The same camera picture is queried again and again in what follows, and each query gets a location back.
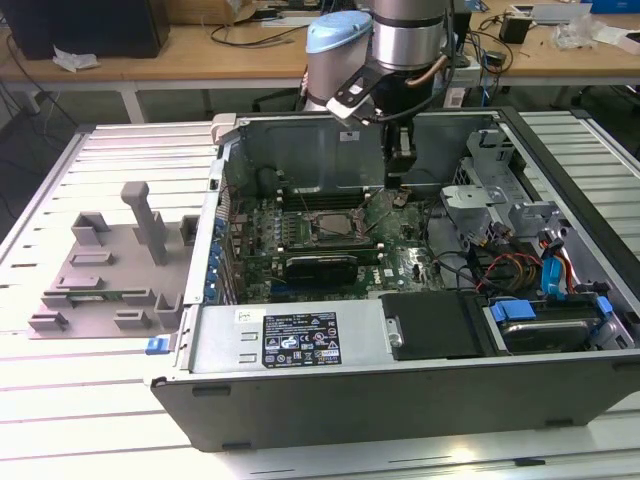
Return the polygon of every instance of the computer tower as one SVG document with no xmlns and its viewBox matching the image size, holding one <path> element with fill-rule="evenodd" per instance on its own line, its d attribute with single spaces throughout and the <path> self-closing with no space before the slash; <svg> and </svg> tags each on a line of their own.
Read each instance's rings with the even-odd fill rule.
<svg viewBox="0 0 640 480">
<path fill-rule="evenodd" d="M 53 46 L 98 57 L 156 57 L 169 36 L 165 0 L 0 0 L 16 44 L 31 60 Z"/>
</svg>

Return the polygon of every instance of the white sticker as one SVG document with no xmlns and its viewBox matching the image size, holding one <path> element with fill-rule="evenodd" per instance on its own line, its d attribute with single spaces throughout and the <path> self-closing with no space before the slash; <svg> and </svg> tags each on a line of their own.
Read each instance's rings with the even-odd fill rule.
<svg viewBox="0 0 640 480">
<path fill-rule="evenodd" d="M 360 132 L 340 132 L 341 142 L 359 142 Z"/>
<path fill-rule="evenodd" d="M 236 310 L 236 323 L 262 323 L 266 310 Z"/>
</svg>

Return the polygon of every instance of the gray vertical post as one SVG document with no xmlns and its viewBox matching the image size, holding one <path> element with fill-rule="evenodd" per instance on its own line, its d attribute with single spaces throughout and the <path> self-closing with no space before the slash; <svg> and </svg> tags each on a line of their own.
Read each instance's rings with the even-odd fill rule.
<svg viewBox="0 0 640 480">
<path fill-rule="evenodd" d="M 157 231 L 153 213 L 147 202 L 149 185 L 147 182 L 127 182 L 120 193 L 122 201 L 131 207 L 140 227 L 140 233 L 147 242 L 147 248 L 156 265 L 167 262 L 167 249 L 164 246 L 163 235 Z"/>
</svg>

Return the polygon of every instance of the small black device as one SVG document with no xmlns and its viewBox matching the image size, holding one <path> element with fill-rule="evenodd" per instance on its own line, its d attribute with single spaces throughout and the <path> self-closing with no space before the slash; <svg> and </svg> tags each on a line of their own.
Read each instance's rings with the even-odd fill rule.
<svg viewBox="0 0 640 480">
<path fill-rule="evenodd" d="M 16 44 L 29 60 L 53 46 L 98 57 L 152 58 L 169 37 L 165 0 L 0 0 Z"/>
<path fill-rule="evenodd" d="M 496 52 L 495 50 L 488 50 L 485 53 L 485 59 L 487 65 L 490 67 L 501 68 L 507 59 L 507 56 L 502 52 Z"/>
<path fill-rule="evenodd" d="M 505 15 L 500 28 L 500 40 L 504 43 L 523 44 L 532 21 L 530 17 Z"/>
</svg>

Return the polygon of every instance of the label sticker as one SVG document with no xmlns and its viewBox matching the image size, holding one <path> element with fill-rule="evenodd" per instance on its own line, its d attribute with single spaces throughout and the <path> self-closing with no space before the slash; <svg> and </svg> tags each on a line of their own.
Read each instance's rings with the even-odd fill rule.
<svg viewBox="0 0 640 480">
<path fill-rule="evenodd" d="M 360 132 L 340 132 L 341 142 L 359 142 Z"/>
<path fill-rule="evenodd" d="M 342 364 L 335 312 L 267 315 L 260 321 L 263 319 L 262 364 L 265 367 Z"/>
<path fill-rule="evenodd" d="M 266 310 L 236 310 L 236 323 L 261 323 Z"/>
</svg>

